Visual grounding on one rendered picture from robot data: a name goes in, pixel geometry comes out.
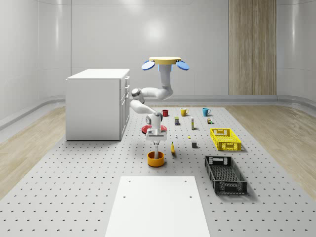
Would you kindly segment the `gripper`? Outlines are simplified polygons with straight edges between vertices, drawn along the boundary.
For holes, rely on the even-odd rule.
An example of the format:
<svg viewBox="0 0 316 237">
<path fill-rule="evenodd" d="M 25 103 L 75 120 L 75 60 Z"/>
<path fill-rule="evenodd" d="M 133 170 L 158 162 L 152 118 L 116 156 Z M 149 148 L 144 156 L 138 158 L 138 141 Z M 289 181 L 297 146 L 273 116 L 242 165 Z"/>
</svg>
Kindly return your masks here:
<svg viewBox="0 0 316 237">
<path fill-rule="evenodd" d="M 167 130 L 158 130 L 149 128 L 146 133 L 146 140 L 152 141 L 154 146 L 157 148 L 160 141 L 167 139 Z"/>
</svg>

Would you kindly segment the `red plate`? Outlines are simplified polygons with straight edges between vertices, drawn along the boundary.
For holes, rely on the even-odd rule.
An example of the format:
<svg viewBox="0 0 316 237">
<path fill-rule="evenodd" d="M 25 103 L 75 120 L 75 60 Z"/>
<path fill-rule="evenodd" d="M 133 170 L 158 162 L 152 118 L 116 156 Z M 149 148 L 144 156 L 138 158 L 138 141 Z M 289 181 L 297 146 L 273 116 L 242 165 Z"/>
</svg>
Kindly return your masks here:
<svg viewBox="0 0 316 237">
<path fill-rule="evenodd" d="M 146 133 L 147 133 L 147 130 L 148 130 L 149 128 L 151 128 L 151 127 L 152 127 L 152 126 L 151 126 L 151 125 L 148 125 L 148 124 L 145 125 L 145 126 L 143 126 L 142 129 L 141 129 L 141 130 L 142 130 L 142 133 L 143 133 L 143 134 L 146 134 Z M 161 125 L 160 128 L 161 128 L 161 131 L 167 131 L 167 128 L 166 128 L 165 126 L 163 126 L 163 125 Z"/>
</svg>

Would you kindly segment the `yellow bowl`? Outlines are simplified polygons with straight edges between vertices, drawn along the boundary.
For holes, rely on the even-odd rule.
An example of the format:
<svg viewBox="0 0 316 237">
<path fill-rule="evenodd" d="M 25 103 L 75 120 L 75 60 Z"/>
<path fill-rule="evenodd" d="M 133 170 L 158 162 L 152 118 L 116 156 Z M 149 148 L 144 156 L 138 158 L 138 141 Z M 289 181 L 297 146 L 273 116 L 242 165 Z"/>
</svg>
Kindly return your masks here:
<svg viewBox="0 0 316 237">
<path fill-rule="evenodd" d="M 155 152 L 149 152 L 147 155 L 148 165 L 152 167 L 160 167 L 164 164 L 164 153 L 158 152 L 158 158 L 155 159 Z"/>
</svg>

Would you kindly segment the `white cabinet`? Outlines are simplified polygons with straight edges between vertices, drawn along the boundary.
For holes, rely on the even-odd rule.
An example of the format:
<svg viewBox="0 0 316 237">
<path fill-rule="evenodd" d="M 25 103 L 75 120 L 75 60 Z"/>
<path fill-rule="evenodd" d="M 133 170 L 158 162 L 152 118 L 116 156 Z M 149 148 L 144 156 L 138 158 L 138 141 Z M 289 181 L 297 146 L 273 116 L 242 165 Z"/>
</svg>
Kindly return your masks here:
<svg viewBox="0 0 316 237">
<path fill-rule="evenodd" d="M 120 141 L 128 122 L 128 69 L 87 69 L 66 80 L 66 140 Z"/>
</svg>

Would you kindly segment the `yellow basket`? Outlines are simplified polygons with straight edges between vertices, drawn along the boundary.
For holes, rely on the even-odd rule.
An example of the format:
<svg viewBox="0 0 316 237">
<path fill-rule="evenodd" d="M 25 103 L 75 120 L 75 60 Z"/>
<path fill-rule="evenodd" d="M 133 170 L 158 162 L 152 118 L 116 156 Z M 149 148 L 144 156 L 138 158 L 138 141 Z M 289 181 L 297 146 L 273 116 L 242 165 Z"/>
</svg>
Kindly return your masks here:
<svg viewBox="0 0 316 237">
<path fill-rule="evenodd" d="M 230 128 L 211 128 L 210 136 L 219 151 L 241 150 L 241 141 Z"/>
</svg>

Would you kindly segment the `white board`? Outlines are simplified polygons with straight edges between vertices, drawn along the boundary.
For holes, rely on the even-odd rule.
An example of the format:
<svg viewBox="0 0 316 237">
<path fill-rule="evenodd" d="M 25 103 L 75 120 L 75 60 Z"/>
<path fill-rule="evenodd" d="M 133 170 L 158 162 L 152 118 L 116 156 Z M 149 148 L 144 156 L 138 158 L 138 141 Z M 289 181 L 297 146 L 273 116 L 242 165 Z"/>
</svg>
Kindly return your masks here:
<svg viewBox="0 0 316 237">
<path fill-rule="evenodd" d="M 122 176 L 105 237 L 210 237 L 193 176 Z"/>
</svg>

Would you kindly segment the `dark grey basket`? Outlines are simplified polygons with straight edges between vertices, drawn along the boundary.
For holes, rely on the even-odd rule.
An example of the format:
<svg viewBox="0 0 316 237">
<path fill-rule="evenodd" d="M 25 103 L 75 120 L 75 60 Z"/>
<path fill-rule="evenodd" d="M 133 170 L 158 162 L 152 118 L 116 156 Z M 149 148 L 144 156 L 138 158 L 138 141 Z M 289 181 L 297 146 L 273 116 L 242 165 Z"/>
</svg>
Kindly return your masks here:
<svg viewBox="0 0 316 237">
<path fill-rule="evenodd" d="M 204 165 L 215 193 L 247 193 L 247 180 L 232 157 L 205 156 L 204 159 Z"/>
</svg>

